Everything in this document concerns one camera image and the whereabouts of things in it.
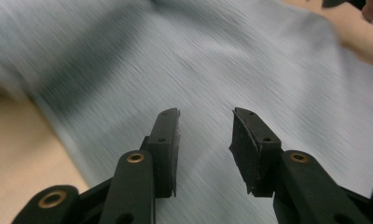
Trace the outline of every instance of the black plastic bracket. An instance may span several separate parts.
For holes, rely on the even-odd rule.
[[[175,196],[179,116],[177,108],[161,112],[140,150],[121,156],[113,178],[80,195],[72,186],[44,189],[13,223],[154,224],[155,198]]]
[[[281,141],[254,112],[236,108],[230,151],[248,193],[271,197],[281,224],[373,223],[370,200],[338,186],[319,162]]]

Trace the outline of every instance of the blue cloth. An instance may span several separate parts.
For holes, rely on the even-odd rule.
[[[177,197],[157,200],[158,223],[276,222],[228,150],[236,106],[341,186],[373,189],[373,67],[277,1],[1,0],[1,85],[33,95],[91,186],[178,107]]]

